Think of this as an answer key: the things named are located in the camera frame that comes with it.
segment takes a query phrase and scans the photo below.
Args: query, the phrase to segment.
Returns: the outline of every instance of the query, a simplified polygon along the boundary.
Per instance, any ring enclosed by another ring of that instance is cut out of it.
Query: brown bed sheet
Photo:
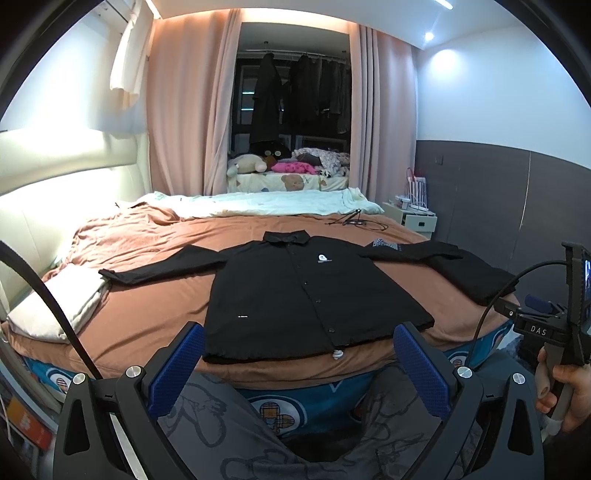
[[[171,210],[139,205],[80,228],[66,262],[124,271],[167,258],[183,245],[220,250],[260,240],[265,231],[306,230],[310,235],[341,238],[360,245],[376,238],[397,243],[424,241],[421,235],[383,216],[366,218],[387,224],[384,232],[352,225],[328,225],[338,217],[180,219]],[[435,326],[423,332],[431,345],[450,349],[471,340],[483,307],[428,267],[376,264],[433,315]],[[56,272],[49,272],[46,279]],[[204,323],[214,276],[208,273],[134,288],[112,287],[93,319],[79,333],[82,345],[105,377],[119,376],[130,365],[145,365],[158,348],[168,345],[186,322]],[[355,285],[342,285],[342,288],[343,301],[355,296]],[[513,295],[507,298],[515,301]],[[506,318],[491,312],[481,335],[505,321]],[[74,372],[86,371],[71,345],[32,340],[8,332],[7,325],[2,327],[12,347],[21,355]],[[347,348],[339,360],[333,359],[332,354],[231,365],[208,364],[201,360],[197,369],[216,374],[236,387],[279,390],[324,384],[372,371],[392,361],[393,354],[392,340],[385,339]]]

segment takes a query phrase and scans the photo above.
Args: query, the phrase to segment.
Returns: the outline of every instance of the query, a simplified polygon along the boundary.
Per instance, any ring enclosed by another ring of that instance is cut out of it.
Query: patterned pants
[[[293,454],[243,396],[209,374],[193,373],[159,424],[196,478],[391,480],[413,464],[439,419],[428,414],[411,381],[392,364],[376,374],[366,396],[361,441],[334,462],[312,463]],[[477,442],[473,431],[449,479],[463,476],[462,463],[469,462]]]

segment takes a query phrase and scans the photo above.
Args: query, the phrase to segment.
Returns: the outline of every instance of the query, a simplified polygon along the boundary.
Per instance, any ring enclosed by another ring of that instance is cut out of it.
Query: silver screw
[[[468,367],[459,367],[457,369],[457,374],[462,378],[470,378],[472,376],[472,370]]]
[[[142,372],[142,368],[138,367],[137,365],[134,365],[132,367],[129,367],[125,371],[125,375],[127,375],[130,378],[134,378],[134,377],[137,377],[141,372]]]
[[[525,383],[525,377],[520,373],[513,374],[513,382],[523,385]]]
[[[72,379],[72,381],[76,385],[80,385],[84,380],[86,380],[86,375],[85,374],[76,374],[76,375],[74,375],[74,378]]]

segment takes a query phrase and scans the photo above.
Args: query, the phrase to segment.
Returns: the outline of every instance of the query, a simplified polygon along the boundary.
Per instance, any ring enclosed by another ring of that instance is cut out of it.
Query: white nightstand
[[[387,202],[382,204],[382,208],[385,216],[400,223],[400,225],[404,225],[413,232],[420,233],[428,240],[431,239],[437,225],[437,216],[432,211],[427,210],[425,212],[414,208],[402,210],[396,205]]]

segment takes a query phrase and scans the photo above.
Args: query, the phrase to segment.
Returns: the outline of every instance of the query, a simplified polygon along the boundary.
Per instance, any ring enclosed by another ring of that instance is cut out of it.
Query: pink curtain
[[[152,186],[169,194],[226,191],[240,9],[155,23],[148,62]]]
[[[412,47],[350,24],[352,71],[349,185],[371,201],[404,193],[417,143],[416,69]]]

